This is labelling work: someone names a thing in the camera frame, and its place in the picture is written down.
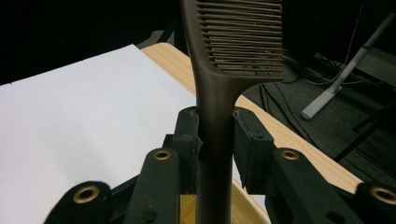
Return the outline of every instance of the metal stand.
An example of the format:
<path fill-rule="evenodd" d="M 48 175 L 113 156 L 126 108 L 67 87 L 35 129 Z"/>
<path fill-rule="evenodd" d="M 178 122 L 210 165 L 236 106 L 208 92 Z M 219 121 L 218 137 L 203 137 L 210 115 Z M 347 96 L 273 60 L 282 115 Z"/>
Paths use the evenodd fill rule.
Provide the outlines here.
<path fill-rule="evenodd" d="M 341 73 L 340 77 L 338 77 L 334 81 L 329 89 L 324 91 L 317 99 L 315 99 L 300 113 L 300 116 L 303 119 L 312 119 L 319 112 L 319 110 L 327 103 L 329 103 L 329 101 L 342 89 L 341 84 L 349 76 L 349 74 L 356 67 L 356 65 L 358 65 L 358 63 L 364 58 L 364 56 L 366 56 L 371 46 L 381 36 L 381 34 L 385 31 L 385 29 L 389 26 L 389 24 L 394 20 L 395 17 L 395 13 L 389 13 L 389 15 L 385 18 L 381 25 L 379 25 L 379 27 L 376 29 L 370 39 L 361 47 L 358 53 L 356 53 L 353 59 L 349 62 L 344 71 Z"/>
<path fill-rule="evenodd" d="M 382 124 L 385 122 L 395 122 L 396 121 L 396 102 L 385 106 L 383 109 L 377 111 L 375 114 L 373 114 L 370 118 L 364 120 L 362 123 L 358 124 L 356 127 L 353 128 L 353 131 L 357 131 L 359 128 L 363 127 L 364 125 L 368 124 L 369 122 L 372 122 L 373 125 L 368 128 L 364 133 L 362 133 L 355 141 L 353 141 L 346 149 L 344 149 L 340 154 L 338 154 L 334 160 L 339 162 L 341 159 L 343 159 L 350 151 L 355 150 L 359 154 L 361 154 L 366 160 L 372 162 L 374 165 L 379 167 L 381 170 L 385 171 L 389 175 L 392 175 L 393 177 L 396 178 L 396 175 L 382 167 L 380 164 L 377 164 L 376 162 L 372 161 L 370 158 L 359 152 L 358 150 L 355 149 L 362 141 L 364 141 L 368 136 L 370 136 L 375 130 L 377 130 L 379 127 L 381 127 Z"/>

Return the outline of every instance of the white paper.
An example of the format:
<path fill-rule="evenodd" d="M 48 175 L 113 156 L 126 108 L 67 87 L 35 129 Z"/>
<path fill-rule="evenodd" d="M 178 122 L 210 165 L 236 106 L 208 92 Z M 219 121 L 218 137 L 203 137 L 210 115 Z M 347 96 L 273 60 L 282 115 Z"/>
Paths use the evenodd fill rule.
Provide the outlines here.
<path fill-rule="evenodd" d="M 43 223 L 76 184 L 138 175 L 195 97 L 135 46 L 0 87 L 0 223 Z"/>

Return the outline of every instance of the floor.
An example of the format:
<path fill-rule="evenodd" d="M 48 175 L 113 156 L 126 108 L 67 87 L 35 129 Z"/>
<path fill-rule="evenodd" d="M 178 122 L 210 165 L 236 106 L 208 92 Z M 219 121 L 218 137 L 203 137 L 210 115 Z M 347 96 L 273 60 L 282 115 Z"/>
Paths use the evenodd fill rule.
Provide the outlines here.
<path fill-rule="evenodd" d="M 150 39 L 137 46 L 142 49 L 155 44 L 161 33 L 162 31 L 152 33 Z M 302 72 L 292 55 L 285 50 L 284 81 L 254 87 L 244 94 L 318 150 L 334 158 L 370 124 L 357 132 L 352 130 L 354 126 L 396 101 L 396 90 L 393 87 L 357 72 L 346 80 L 337 96 L 311 120 L 302 119 L 299 113 L 326 90 L 339 73 L 336 65 L 338 64 L 318 55 L 308 69 Z M 388 173 L 356 151 L 351 151 L 340 160 L 342 166 L 363 181 L 379 181 L 396 187 L 395 133 L 381 127 L 356 149 L 388 170 Z"/>

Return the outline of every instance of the cable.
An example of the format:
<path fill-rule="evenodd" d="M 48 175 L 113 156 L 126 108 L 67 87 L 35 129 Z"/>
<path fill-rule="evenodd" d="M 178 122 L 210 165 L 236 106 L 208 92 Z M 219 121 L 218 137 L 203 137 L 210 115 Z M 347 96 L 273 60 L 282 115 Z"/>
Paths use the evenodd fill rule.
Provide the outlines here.
<path fill-rule="evenodd" d="M 364 6 L 364 2 L 361 2 L 361 8 L 359 9 L 359 14 L 358 14 L 358 18 L 356 19 L 355 28 L 353 29 L 352 37 L 350 38 L 349 47 L 346 53 L 346 61 L 344 62 L 344 64 L 347 64 L 347 58 L 349 57 L 350 49 L 352 47 L 352 42 L 353 39 L 355 38 L 356 30 L 358 29 L 358 23 L 361 18 L 361 10 L 363 9 L 363 6 Z"/>
<path fill-rule="evenodd" d="M 282 90 L 274 83 L 274 85 L 276 86 L 276 88 L 279 90 L 280 94 L 283 97 L 283 100 L 285 101 L 286 107 L 288 108 L 291 116 L 294 118 L 294 120 L 297 122 L 297 124 L 300 126 L 300 128 L 305 132 L 305 134 L 308 136 L 308 138 L 311 140 L 311 142 L 313 143 L 313 145 L 315 147 L 318 147 L 317 144 L 315 143 L 314 139 L 312 139 L 311 135 L 309 135 L 309 133 L 305 130 L 305 128 L 303 128 L 303 125 L 301 125 L 301 123 L 297 120 L 297 118 L 294 117 L 293 113 L 291 112 L 291 109 L 289 107 L 289 103 L 286 100 L 285 94 L 283 94 Z"/>
<path fill-rule="evenodd" d="M 291 59 L 291 58 L 289 58 L 289 57 L 286 57 L 286 56 L 283 56 L 283 57 L 284 57 L 285 59 L 291 61 L 291 62 L 297 63 L 296 61 L 294 61 L 293 59 Z M 318 72 L 316 72 L 316 71 L 313 70 L 312 68 L 307 67 L 306 69 L 309 70 L 310 72 L 314 73 L 315 75 L 317 75 L 319 78 L 321 78 L 321 79 L 323 79 L 323 80 L 326 80 L 326 82 L 314 82 L 314 81 L 309 80 L 308 78 L 304 77 L 304 80 L 305 80 L 305 81 L 307 81 L 307 82 L 309 82 L 309 83 L 311 83 L 311 84 L 313 84 L 313 85 L 317 85 L 317 86 L 319 86 L 319 85 L 326 85 L 326 84 L 329 84 L 329 83 L 333 83 L 333 82 L 339 77 L 339 75 L 341 74 L 341 71 L 340 71 L 340 73 L 339 73 L 337 76 L 333 77 L 332 79 L 327 79 L 326 77 L 322 76 L 321 74 L 319 74 Z M 295 81 L 298 80 L 298 79 L 299 79 L 299 77 L 298 77 L 297 79 L 291 81 L 291 82 L 282 82 L 282 83 L 290 84 L 290 83 L 292 83 L 292 82 L 295 82 Z M 369 80 L 372 80 L 372 79 L 374 79 L 374 78 L 371 77 L 371 78 L 366 78 L 366 79 L 361 80 L 361 81 L 343 82 L 343 84 L 345 84 L 345 85 L 359 84 L 359 83 L 362 83 L 362 82 L 365 82 L 365 81 L 369 81 Z"/>
<path fill-rule="evenodd" d="M 272 110 L 271 110 L 270 100 L 269 100 L 268 92 L 267 92 L 267 91 L 265 92 L 265 97 L 266 97 L 266 99 L 267 99 L 268 110 L 270 111 L 270 115 L 273 117 L 274 114 L 273 114 L 273 112 L 272 112 Z"/>
<path fill-rule="evenodd" d="M 260 86 L 259 86 L 259 95 L 260 95 L 260 100 L 262 101 L 262 109 L 265 112 L 268 112 L 267 108 L 265 108 L 265 101 L 264 101 L 264 97 L 262 95 L 262 88 L 260 88 Z"/>
<path fill-rule="evenodd" d="M 287 60 L 290 60 L 291 62 L 296 63 L 296 64 L 289 63 L 289 65 L 296 67 L 298 70 L 301 70 L 301 68 L 300 68 L 299 66 L 297 66 L 298 63 L 297 63 L 296 61 L 294 61 L 293 59 L 291 59 L 291 58 L 289 58 L 289 57 L 286 57 L 285 55 L 282 55 L 282 57 L 285 58 L 285 59 L 287 59 Z M 296 81 L 299 80 L 300 78 L 301 78 L 301 76 L 297 76 L 297 78 L 295 78 L 295 79 L 292 80 L 292 81 L 282 81 L 282 83 L 284 83 L 284 84 L 291 84 L 291 83 L 293 83 L 293 82 L 296 82 Z"/>
<path fill-rule="evenodd" d="M 285 118 L 286 122 L 292 127 L 292 129 L 297 132 L 297 134 L 299 136 L 301 136 L 303 139 L 306 140 L 306 137 L 304 136 L 304 134 L 302 132 L 300 132 L 300 130 L 294 125 L 293 122 L 291 122 L 289 116 L 286 114 L 286 112 L 284 111 L 284 109 L 282 108 L 282 106 L 280 105 L 280 103 L 275 99 L 275 97 L 267 90 L 267 88 L 265 87 L 265 85 L 260 85 L 261 88 L 263 88 L 265 90 L 265 92 L 267 92 L 268 96 L 271 98 L 271 100 L 273 101 L 273 103 L 278 107 L 280 113 L 283 115 L 283 117 Z M 288 106 L 289 112 L 291 113 L 290 107 L 288 102 L 286 101 L 286 98 L 283 94 L 282 91 L 280 91 L 282 96 L 284 97 L 285 103 Z M 297 121 L 297 119 L 293 116 L 293 118 L 296 120 L 296 122 L 298 123 L 298 125 L 304 130 L 304 132 L 306 133 L 306 135 L 309 136 L 310 141 L 312 142 L 312 145 L 314 145 L 315 147 L 318 147 L 316 145 L 316 143 L 313 141 L 313 139 L 311 138 L 311 136 L 305 131 L 305 129 L 301 126 L 301 124 Z"/>

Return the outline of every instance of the metal grommet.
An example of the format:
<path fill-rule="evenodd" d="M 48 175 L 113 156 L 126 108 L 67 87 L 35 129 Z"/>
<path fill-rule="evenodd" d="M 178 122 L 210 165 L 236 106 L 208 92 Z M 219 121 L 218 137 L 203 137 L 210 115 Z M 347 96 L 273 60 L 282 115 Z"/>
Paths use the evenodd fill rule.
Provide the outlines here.
<path fill-rule="evenodd" d="M 169 151 L 161 150 L 154 154 L 154 159 L 158 161 L 165 161 L 171 157 L 171 153 Z"/>
<path fill-rule="evenodd" d="M 297 152 L 291 151 L 291 150 L 282 150 L 280 152 L 280 155 L 290 161 L 295 161 L 298 160 L 298 158 L 300 157 L 299 154 Z"/>
<path fill-rule="evenodd" d="M 371 194 L 383 203 L 396 204 L 396 193 L 380 187 L 372 187 Z"/>
<path fill-rule="evenodd" d="M 79 189 L 73 196 L 75 203 L 88 203 L 99 195 L 99 188 L 95 185 L 90 185 Z"/>

